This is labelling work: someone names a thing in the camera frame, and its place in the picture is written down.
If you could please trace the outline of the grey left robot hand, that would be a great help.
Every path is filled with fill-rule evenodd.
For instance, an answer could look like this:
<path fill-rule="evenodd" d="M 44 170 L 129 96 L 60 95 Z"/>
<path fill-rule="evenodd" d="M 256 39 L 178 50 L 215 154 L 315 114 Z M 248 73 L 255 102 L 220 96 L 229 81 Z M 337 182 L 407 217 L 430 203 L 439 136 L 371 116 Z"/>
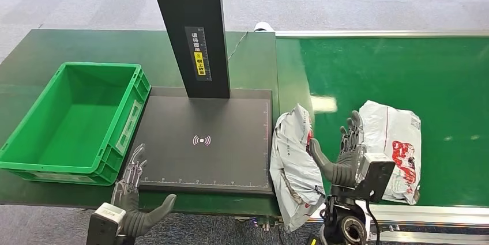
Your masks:
<path fill-rule="evenodd" d="M 139 144 L 130 156 L 121 180 L 116 183 L 111 199 L 112 205 L 126 211 L 121 234 L 131 238 L 145 235 L 153 226 L 161 222 L 173 211 L 177 199 L 175 194 L 170 194 L 151 212 L 140 211 L 139 185 L 147 162 L 145 144 Z"/>

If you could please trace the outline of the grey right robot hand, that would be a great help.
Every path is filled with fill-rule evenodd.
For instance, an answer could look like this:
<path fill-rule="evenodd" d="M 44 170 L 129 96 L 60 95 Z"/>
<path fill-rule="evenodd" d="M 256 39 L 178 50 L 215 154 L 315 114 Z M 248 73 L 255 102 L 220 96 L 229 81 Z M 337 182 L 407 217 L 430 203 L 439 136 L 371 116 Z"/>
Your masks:
<path fill-rule="evenodd" d="M 347 119 L 348 128 L 341 126 L 340 153 L 337 161 L 330 161 L 323 153 L 317 139 L 310 140 L 310 154 L 324 175 L 333 185 L 355 187 L 356 171 L 362 157 L 363 121 L 356 110 Z"/>

